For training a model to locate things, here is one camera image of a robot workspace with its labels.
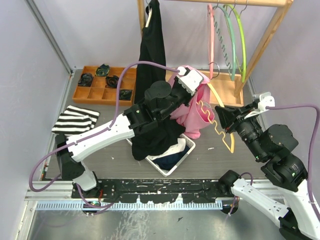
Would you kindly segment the pink t shirt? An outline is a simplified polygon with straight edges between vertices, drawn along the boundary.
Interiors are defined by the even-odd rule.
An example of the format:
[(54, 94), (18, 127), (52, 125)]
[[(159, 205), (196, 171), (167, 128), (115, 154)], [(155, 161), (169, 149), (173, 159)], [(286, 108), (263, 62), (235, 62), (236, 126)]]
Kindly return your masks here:
[(199, 74), (203, 77), (203, 82), (197, 88), (197, 92), (191, 99), (189, 106), (182, 104), (170, 114), (170, 119), (176, 120), (179, 125), (185, 127), (184, 134), (194, 140), (201, 136), (200, 129), (211, 125), (211, 121), (215, 118), (215, 114), (210, 106), (203, 106), (204, 111), (209, 111), (208, 116), (208, 114), (202, 112), (201, 105), (198, 104), (200, 101), (209, 104), (211, 95), (211, 90), (208, 86), (210, 79), (201, 72)]

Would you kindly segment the plain black t shirt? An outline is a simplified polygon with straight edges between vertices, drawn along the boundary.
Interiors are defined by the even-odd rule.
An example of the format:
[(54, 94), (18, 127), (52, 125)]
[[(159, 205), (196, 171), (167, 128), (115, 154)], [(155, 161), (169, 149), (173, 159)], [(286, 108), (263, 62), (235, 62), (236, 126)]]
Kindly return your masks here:
[(178, 143), (178, 137), (185, 130), (186, 128), (175, 119), (165, 119), (157, 128), (131, 138), (133, 158), (141, 161), (147, 156), (163, 154), (169, 147)]

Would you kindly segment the mint green hanger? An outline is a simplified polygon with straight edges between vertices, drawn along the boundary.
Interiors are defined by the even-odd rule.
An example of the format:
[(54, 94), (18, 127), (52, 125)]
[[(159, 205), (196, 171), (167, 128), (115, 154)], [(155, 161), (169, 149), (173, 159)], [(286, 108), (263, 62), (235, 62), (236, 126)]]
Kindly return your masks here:
[(224, 63), (229, 74), (230, 80), (235, 81), (236, 76), (236, 38), (235, 38), (235, 31), (231, 21), (229, 14), (227, 13), (226, 9), (221, 5), (216, 5), (213, 7), (214, 10), (219, 9), (226, 20), (226, 27), (228, 30), (228, 37), (231, 47), (231, 55), (228, 52), (228, 45), (226, 44), (226, 40), (224, 39), (222, 30), (220, 28), (220, 24), (218, 23), (218, 18), (216, 16), (213, 17), (214, 23), (214, 31), (217, 34), (218, 42), (220, 44), (220, 48), (222, 50), (222, 55), (224, 59)]

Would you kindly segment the white t shirt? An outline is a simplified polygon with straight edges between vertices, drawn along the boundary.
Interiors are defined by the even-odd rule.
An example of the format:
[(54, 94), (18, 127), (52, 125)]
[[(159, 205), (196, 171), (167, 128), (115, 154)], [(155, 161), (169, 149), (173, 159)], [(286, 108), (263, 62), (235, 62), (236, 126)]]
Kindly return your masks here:
[(182, 152), (186, 147), (186, 139), (185, 138), (178, 138), (177, 144), (170, 146), (164, 153), (160, 155), (148, 155), (147, 158), (150, 160), (155, 160), (159, 158), (163, 158), (169, 155), (177, 154)]

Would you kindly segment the lime green hanger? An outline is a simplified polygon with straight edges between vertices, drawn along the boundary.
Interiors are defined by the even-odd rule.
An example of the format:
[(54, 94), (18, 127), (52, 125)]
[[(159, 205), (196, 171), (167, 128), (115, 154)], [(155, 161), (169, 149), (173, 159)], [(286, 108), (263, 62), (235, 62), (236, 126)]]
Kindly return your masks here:
[[(241, 74), (241, 82), (245, 82), (246, 73), (247, 73), (247, 50), (246, 50), (246, 41), (245, 41), (245, 34), (243, 29), (243, 24), (241, 21), (241, 13), (238, 13), (235, 9), (235, 6), (232, 6), (230, 4), (223, 5), (223, 9), (225, 10), (224, 18), (227, 25), (229, 37), (231, 40), (231, 46), (232, 46), (232, 73), (229, 72), (230, 78), (232, 81), (235, 80), (235, 74), (236, 74), (236, 66), (239, 70), (239, 73)], [(231, 13), (234, 14), (237, 24), (238, 24), (238, 30), (241, 40), (241, 50), (242, 50), (242, 64), (239, 63), (237, 52), (236, 52), (236, 34), (234, 31), (233, 24), (231, 22)]]

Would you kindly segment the black printed t shirt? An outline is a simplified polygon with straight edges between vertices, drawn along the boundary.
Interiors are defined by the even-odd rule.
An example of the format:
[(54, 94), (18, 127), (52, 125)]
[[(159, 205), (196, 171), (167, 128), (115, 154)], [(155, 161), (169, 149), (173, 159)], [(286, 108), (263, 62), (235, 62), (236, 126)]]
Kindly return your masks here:
[[(165, 46), (162, 31), (160, 3), (151, 0), (145, 9), (151, 11), (147, 17), (147, 24), (142, 29), (140, 44), (140, 61), (148, 61), (166, 65)], [(136, 68), (136, 90), (134, 102), (137, 104), (145, 97), (145, 91), (157, 81), (166, 80), (166, 70), (147, 64), (139, 64)]]

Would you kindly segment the navy blue t shirt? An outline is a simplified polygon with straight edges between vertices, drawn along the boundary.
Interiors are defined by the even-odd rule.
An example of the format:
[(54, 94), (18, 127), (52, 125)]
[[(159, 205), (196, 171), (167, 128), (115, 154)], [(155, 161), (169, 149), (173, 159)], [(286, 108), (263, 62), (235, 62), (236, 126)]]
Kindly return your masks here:
[(190, 148), (186, 146), (181, 152), (156, 158), (152, 162), (158, 165), (160, 169), (169, 171), (183, 158), (183, 156), (188, 152), (189, 149)]

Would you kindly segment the pink hanger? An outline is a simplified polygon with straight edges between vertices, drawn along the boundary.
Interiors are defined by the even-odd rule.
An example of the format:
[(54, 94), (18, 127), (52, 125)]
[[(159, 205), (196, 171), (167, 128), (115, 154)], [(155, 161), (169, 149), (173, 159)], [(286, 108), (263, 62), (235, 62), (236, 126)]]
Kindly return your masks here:
[(207, 5), (207, 20), (208, 20), (208, 65), (209, 78), (214, 78), (214, 49), (215, 49), (215, 27), (214, 27), (214, 10), (211, 4)]

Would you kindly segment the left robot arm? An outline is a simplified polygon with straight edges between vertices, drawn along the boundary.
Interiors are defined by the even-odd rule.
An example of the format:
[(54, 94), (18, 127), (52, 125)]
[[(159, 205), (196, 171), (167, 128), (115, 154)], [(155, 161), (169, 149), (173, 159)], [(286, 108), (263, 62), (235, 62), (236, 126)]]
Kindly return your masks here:
[(93, 171), (82, 162), (94, 152), (125, 139), (131, 139), (132, 155), (138, 161), (167, 151), (183, 151), (180, 135), (185, 128), (170, 117), (179, 107), (189, 105), (197, 88), (180, 80), (173, 84), (157, 81), (144, 92), (139, 103), (112, 121), (77, 135), (59, 134), (55, 142), (61, 178), (74, 181), (88, 198), (95, 198), (100, 185)]

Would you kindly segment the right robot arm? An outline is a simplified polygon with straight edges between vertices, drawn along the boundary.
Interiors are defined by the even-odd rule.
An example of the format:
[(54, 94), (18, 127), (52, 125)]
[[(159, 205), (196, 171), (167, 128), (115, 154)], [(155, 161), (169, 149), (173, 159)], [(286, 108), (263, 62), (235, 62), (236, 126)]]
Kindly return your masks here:
[(237, 133), (255, 157), (263, 163), (265, 177), (284, 196), (281, 204), (248, 184), (240, 174), (228, 170), (218, 189), (225, 197), (240, 197), (268, 217), (286, 240), (318, 240), (320, 207), (311, 188), (311, 168), (292, 151), (298, 146), (285, 124), (273, 124), (263, 130), (254, 115), (255, 103), (243, 107), (216, 106), (220, 124), (226, 133)]

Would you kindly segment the wooden clothes rack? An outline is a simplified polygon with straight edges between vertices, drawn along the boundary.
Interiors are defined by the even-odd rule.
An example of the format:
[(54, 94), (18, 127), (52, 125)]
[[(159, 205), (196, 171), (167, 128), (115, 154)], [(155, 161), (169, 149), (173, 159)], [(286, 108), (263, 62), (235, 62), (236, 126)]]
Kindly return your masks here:
[[(207, 5), (212, 4), (227, 50), (232, 49), (219, 9), (224, 0), (161, 0), (160, 13), (167, 65), (190, 65), (209, 74), (209, 26)], [(244, 104), (244, 88), (288, 10), (291, 0), (229, 0), (240, 15), (246, 45), (246, 74), (232, 81), (227, 72), (211, 81), (222, 102), (228, 106)]]

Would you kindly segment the white perforated plastic basket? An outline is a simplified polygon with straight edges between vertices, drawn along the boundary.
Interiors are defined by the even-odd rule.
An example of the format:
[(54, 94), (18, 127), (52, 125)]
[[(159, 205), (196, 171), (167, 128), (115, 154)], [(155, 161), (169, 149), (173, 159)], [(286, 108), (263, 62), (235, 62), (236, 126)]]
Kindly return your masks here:
[[(195, 142), (193, 140), (191, 140), (189, 137), (187, 137), (185, 134), (181, 134), (178, 138), (184, 138), (186, 140), (186, 146), (188, 146), (190, 149), (188, 150), (188, 152), (182, 157), (182, 159), (171, 170), (160, 169), (160, 167), (157, 164), (153, 163), (153, 161), (148, 159), (147, 157), (143, 159), (143, 160), (147, 161), (149, 164), (151, 164), (164, 177), (168, 177), (169, 175), (171, 175), (178, 168), (178, 166), (184, 160), (186, 160), (186, 158), (190, 155), (190, 153), (196, 147)], [(128, 139), (127, 141), (132, 146), (132, 140)]]

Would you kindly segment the rolled dark sock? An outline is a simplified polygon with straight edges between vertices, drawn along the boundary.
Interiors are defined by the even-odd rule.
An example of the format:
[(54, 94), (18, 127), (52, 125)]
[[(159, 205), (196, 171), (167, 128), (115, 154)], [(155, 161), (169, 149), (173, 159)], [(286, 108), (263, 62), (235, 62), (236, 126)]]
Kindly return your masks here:
[(119, 77), (116, 75), (107, 76), (105, 78), (105, 83), (107, 88), (117, 88), (119, 82)]
[(77, 83), (79, 87), (90, 87), (92, 85), (94, 76), (91, 73), (83, 73)]
[(130, 101), (132, 96), (132, 90), (131, 89), (121, 89), (119, 91), (119, 100), (122, 101)]
[(96, 77), (106, 77), (110, 72), (110, 66), (107, 64), (102, 64), (95, 71)]

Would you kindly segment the orange wooden compartment tray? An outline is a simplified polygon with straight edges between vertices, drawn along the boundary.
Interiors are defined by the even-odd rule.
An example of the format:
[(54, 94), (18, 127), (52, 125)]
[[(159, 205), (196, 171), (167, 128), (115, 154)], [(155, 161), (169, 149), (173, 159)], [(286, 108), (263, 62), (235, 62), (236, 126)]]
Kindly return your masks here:
[[(116, 88), (107, 85), (104, 76), (96, 76), (97, 65), (87, 65), (82, 69), (83, 74), (92, 74), (93, 81), (90, 86), (76, 86), (72, 100), (78, 104), (96, 104), (96, 105), (115, 105), (116, 104)], [(120, 106), (132, 106), (135, 100), (136, 92), (136, 72), (133, 67), (127, 70), (122, 78), (120, 89), (131, 90), (130, 99), (120, 100)]]

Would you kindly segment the black white striped cloth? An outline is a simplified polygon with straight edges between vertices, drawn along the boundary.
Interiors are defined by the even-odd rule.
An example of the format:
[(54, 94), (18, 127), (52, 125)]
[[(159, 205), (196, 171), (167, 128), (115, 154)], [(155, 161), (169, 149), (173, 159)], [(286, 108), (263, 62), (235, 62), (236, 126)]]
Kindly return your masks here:
[(51, 129), (53, 134), (63, 134), (67, 137), (79, 135), (92, 130), (100, 116), (95, 110), (69, 105), (61, 113)]

